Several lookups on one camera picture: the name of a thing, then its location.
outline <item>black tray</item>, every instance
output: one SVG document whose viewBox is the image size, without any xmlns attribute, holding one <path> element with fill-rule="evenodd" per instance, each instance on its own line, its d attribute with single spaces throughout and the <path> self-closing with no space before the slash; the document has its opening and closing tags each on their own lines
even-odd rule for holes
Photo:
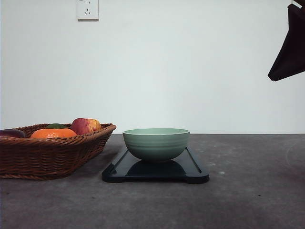
<svg viewBox="0 0 305 229">
<path fill-rule="evenodd" d="M 188 146 L 178 157 L 162 163 L 142 161 L 124 148 L 102 172 L 102 179 L 110 183 L 130 180 L 174 180 L 201 184 L 209 180 L 209 174 L 199 162 Z"/>
</svg>

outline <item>ceramic bowl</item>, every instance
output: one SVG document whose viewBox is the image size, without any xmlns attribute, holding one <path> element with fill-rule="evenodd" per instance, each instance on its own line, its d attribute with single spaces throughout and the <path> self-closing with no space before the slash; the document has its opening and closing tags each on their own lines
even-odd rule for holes
<svg viewBox="0 0 305 229">
<path fill-rule="evenodd" d="M 164 162 L 178 157 L 187 145 L 190 131 L 173 128 L 134 129 L 123 132 L 132 155 L 149 162 Z"/>
</svg>

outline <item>red apple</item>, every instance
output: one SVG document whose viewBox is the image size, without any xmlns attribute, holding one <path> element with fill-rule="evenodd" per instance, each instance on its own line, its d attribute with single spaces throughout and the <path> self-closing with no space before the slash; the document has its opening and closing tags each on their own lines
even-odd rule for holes
<svg viewBox="0 0 305 229">
<path fill-rule="evenodd" d="M 101 124 L 98 120 L 92 118 L 77 118 L 70 127 L 77 135 L 88 134 L 93 131 L 101 130 Z"/>
<path fill-rule="evenodd" d="M 25 137 L 25 133 L 17 129 L 0 130 L 0 137 Z"/>
</svg>

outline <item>eggplant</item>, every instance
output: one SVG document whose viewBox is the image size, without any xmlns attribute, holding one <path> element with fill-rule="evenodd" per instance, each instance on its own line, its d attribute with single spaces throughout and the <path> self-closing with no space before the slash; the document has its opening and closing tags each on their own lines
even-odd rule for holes
<svg viewBox="0 0 305 229">
<path fill-rule="evenodd" d="M 22 130 L 6 129 L 0 130 L 0 137 L 25 137 L 25 133 Z"/>
</svg>

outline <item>gray table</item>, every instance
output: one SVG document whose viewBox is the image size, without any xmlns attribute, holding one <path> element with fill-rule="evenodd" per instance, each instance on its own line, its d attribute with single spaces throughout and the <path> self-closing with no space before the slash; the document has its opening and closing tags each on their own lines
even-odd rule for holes
<svg viewBox="0 0 305 229">
<path fill-rule="evenodd" d="M 304 229 L 305 135 L 191 135 L 205 184 L 105 183 L 123 147 L 68 178 L 0 180 L 1 229 Z"/>
</svg>

